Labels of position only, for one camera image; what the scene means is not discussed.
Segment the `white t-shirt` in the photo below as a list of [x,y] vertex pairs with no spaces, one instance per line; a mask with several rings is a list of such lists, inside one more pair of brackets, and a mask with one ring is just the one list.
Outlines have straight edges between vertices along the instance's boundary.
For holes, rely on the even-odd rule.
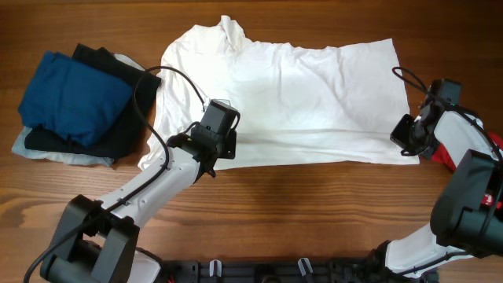
[[391,39],[321,50],[250,40],[230,17],[196,25],[161,58],[146,169],[213,99],[240,113],[236,156],[216,168],[358,161],[415,165],[390,139],[409,112]]

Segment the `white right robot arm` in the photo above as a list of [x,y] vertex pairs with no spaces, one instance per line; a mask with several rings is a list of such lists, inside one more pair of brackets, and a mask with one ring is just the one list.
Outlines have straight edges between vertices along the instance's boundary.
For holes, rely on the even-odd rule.
[[369,282],[418,281],[445,263],[502,254],[502,151],[482,121],[457,105],[430,103],[405,114],[390,139],[416,156],[432,142],[453,162],[450,181],[429,223],[408,237],[385,241],[362,269]]

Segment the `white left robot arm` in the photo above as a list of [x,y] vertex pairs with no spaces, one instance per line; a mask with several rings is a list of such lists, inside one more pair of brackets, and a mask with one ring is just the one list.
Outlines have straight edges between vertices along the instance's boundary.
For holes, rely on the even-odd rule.
[[119,189],[97,200],[83,195],[65,207],[41,255],[48,282],[157,282],[162,262],[137,246],[141,228],[171,198],[236,148],[234,125],[194,123],[168,140],[168,154]]

